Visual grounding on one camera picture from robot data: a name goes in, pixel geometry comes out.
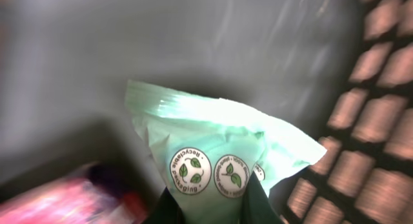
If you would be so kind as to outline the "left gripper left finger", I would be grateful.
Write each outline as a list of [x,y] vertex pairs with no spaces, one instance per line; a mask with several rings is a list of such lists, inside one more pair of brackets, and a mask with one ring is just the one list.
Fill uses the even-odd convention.
[[185,224],[185,217],[167,188],[143,224]]

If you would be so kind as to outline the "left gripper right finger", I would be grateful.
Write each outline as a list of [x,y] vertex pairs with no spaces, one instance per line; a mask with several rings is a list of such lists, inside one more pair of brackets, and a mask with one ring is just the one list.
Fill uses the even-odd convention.
[[243,195],[240,224],[283,224],[253,172]]

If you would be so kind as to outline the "red purple pad pack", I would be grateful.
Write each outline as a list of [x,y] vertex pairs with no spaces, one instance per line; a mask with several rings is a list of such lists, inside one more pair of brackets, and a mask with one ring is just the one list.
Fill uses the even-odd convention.
[[85,165],[1,204],[1,224],[135,224],[147,216],[139,194],[102,164]]

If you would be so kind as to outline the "teal wet wipes pack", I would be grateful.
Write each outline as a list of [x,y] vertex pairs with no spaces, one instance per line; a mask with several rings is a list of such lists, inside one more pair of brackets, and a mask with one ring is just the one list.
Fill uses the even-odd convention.
[[125,104],[185,223],[240,223],[253,172],[268,198],[326,152],[294,125],[223,98],[129,81]]

